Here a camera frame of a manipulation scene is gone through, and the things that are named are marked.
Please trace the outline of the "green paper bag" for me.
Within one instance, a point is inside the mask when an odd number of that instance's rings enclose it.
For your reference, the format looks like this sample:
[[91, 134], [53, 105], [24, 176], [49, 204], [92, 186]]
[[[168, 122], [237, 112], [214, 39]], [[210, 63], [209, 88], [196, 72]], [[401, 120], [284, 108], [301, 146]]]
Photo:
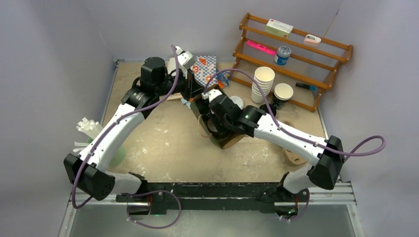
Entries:
[[198, 120], [198, 134], [211, 141], [221, 149], [228, 149], [239, 142], [244, 135], [238, 134], [227, 128], [224, 122], [225, 117], [217, 115], [210, 108], [210, 99], [221, 95], [223, 98], [227, 95], [218, 85], [212, 85], [208, 88], [207, 94], [214, 93], [204, 98], [202, 94], [197, 95], [191, 101], [191, 110]]

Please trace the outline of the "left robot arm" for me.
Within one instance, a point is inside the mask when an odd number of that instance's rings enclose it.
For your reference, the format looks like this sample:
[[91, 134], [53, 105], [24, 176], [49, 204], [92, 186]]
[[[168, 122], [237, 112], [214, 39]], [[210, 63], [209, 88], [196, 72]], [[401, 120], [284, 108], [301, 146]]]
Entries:
[[133, 173], [109, 173], [108, 167], [126, 138], [161, 103], [163, 96], [179, 93], [189, 100], [202, 93], [203, 87], [191, 70], [195, 62], [194, 56], [182, 54], [175, 62], [178, 68], [169, 70], [160, 57], [145, 60], [140, 76], [99, 135], [78, 155], [65, 157], [64, 166], [73, 184], [73, 196], [80, 189], [96, 200], [103, 200], [113, 193], [128, 194], [135, 202], [146, 199], [147, 188], [141, 185], [144, 177]]

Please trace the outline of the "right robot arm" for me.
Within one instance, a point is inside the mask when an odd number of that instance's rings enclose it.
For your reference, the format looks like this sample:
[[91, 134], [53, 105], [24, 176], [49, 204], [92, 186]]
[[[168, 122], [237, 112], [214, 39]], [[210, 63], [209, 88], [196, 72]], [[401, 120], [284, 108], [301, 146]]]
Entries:
[[332, 190], [343, 166], [341, 140], [317, 137], [278, 121], [268, 109], [255, 106], [241, 109], [217, 89], [203, 94], [216, 134], [226, 138], [249, 136], [274, 143], [307, 161], [307, 166], [285, 174], [277, 188], [280, 199], [289, 201], [300, 191], [319, 187]]

